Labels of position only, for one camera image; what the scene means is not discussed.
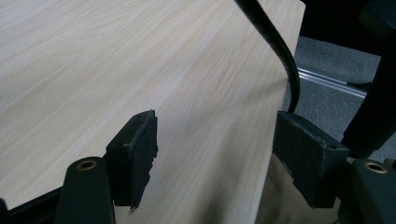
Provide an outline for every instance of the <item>light wood grain tabletop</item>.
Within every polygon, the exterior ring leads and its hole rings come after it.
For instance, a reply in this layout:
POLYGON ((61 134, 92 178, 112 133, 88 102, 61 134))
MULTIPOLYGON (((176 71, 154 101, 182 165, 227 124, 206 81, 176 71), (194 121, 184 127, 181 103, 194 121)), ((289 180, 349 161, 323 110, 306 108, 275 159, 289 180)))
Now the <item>light wood grain tabletop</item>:
MULTIPOLYGON (((294 52, 298 0, 261 1, 294 52)), ((154 109, 158 158, 118 223, 253 223, 286 72, 232 0, 0 4, 0 197, 13 208, 154 109)))

